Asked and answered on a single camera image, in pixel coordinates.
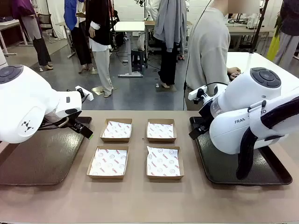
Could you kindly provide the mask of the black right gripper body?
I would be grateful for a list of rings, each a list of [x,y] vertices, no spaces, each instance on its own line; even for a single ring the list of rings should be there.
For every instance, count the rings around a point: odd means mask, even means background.
[[[201,115],[201,117],[204,120],[203,125],[207,128],[210,127],[214,117],[212,116],[211,113],[211,102],[206,103],[204,106],[202,106],[202,108],[199,110],[199,114]]]

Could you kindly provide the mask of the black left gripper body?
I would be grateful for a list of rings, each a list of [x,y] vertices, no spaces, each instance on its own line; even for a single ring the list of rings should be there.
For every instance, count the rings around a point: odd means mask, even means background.
[[[77,121],[77,117],[75,116],[69,116],[68,117],[68,127],[72,129],[73,131],[81,131],[84,127],[82,123]]]

